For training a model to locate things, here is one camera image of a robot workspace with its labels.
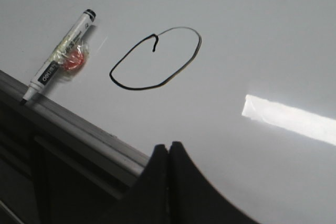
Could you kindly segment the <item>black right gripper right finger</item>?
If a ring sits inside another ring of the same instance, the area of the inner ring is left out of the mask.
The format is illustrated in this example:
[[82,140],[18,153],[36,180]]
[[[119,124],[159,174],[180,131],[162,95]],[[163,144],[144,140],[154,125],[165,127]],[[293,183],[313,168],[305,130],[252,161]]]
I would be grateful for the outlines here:
[[171,223],[256,223],[211,185],[181,142],[170,147],[168,181]]

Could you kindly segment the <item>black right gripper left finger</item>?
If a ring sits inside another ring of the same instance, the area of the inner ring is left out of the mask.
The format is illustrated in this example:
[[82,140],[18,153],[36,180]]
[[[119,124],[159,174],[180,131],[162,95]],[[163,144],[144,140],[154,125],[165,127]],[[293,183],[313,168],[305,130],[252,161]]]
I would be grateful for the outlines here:
[[102,219],[102,223],[166,223],[168,152],[156,145],[135,184]]

